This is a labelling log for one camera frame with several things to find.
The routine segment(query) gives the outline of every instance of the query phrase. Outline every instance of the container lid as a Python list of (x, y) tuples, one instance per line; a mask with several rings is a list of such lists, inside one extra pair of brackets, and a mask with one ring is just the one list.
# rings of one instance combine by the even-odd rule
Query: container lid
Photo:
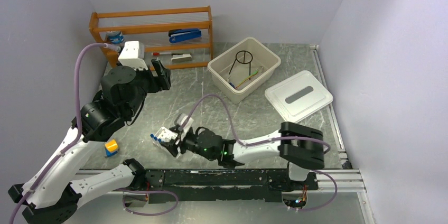
[(285, 121), (299, 122), (333, 101), (309, 71), (301, 71), (266, 89), (265, 96)]

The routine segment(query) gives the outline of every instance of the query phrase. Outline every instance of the white plastic container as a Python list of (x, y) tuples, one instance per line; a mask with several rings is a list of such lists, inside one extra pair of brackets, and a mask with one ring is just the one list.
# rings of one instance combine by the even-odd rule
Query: white plastic container
[[(244, 79), (249, 76), (249, 65), (240, 64), (238, 61), (235, 62), (232, 73), (229, 74), (232, 64), (235, 61), (235, 55), (242, 50), (252, 53), (251, 71), (253, 73), (258, 70), (259, 73), (251, 77), (249, 83), (242, 86), (241, 89), (235, 89), (229, 83), (232, 77)], [(255, 38), (246, 38), (210, 61), (207, 67), (211, 72), (213, 83), (229, 97), (232, 103), (237, 104), (269, 79), (280, 63), (280, 58), (262, 45), (262, 43), (258, 42)]]

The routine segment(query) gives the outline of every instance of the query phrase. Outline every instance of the stapler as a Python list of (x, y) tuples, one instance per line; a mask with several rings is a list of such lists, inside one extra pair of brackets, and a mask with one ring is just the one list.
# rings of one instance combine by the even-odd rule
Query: stapler
[(170, 37), (170, 43), (178, 43), (193, 38), (200, 38), (202, 33), (199, 29), (182, 29), (182, 30), (170, 30), (168, 31)]

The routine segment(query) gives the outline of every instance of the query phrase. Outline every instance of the wooden shelf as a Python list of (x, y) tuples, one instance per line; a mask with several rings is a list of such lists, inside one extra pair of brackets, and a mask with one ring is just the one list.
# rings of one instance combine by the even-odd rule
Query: wooden shelf
[[(169, 30), (190, 28), (203, 30), (202, 37), (176, 44), (168, 42)], [(104, 32), (121, 31), (125, 35), (125, 41), (143, 42), (145, 52), (208, 48), (210, 49), (210, 60), (213, 59), (213, 26), (210, 6), (116, 13), (93, 12), (89, 30), (96, 42), (105, 42), (101, 37)], [(105, 48), (101, 50), (109, 64), (116, 67), (118, 53)], [(205, 67), (207, 64), (208, 62), (200, 62), (164, 66), (170, 69), (183, 69)]]

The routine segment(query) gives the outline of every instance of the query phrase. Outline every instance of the table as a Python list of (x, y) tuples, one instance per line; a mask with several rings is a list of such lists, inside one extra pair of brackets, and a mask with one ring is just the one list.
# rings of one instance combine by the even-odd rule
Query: table
[[(228, 50), (236, 43), (213, 44), (215, 56)], [(281, 65), (275, 69), (271, 78), (250, 94), (239, 104), (230, 100), (213, 84), (211, 73), (207, 68), (191, 68), (173, 70), (171, 74), (171, 89), (169, 91), (148, 94), (145, 106), (132, 126), (118, 130), (113, 138), (118, 141), (119, 153), (105, 158), (104, 149), (96, 151), (82, 169), (108, 170), (116, 167), (123, 160), (135, 158), (147, 169), (219, 169), (217, 161), (210, 162), (199, 155), (187, 152), (179, 159), (173, 158), (168, 152), (160, 149), (150, 138), (161, 126), (171, 127), (179, 113), (188, 114), (194, 103), (204, 94), (218, 94), (229, 106), (236, 132), (241, 139), (263, 136), (278, 130), (283, 122), (281, 116), (264, 96), (267, 88), (303, 70), (310, 71), (320, 79), (319, 64), (309, 48), (309, 45), (299, 44), (265, 44), (277, 54)], [(192, 50), (195, 61), (206, 61), (209, 57), (206, 49)], [(150, 63), (151, 55), (145, 60)], [(165, 56), (162, 62), (169, 59)], [(223, 138), (232, 138), (227, 114), (216, 98), (206, 99), (193, 114), (193, 127), (205, 126)], [(319, 129), (323, 132), (324, 141), (331, 145), (331, 150), (325, 155), (326, 169), (340, 169), (340, 148), (335, 130), (335, 118), (330, 108), (324, 107), (313, 115), (305, 118), (299, 124)], [(239, 169), (279, 168), (286, 167), (287, 161), (280, 157), (266, 158), (239, 166)]]

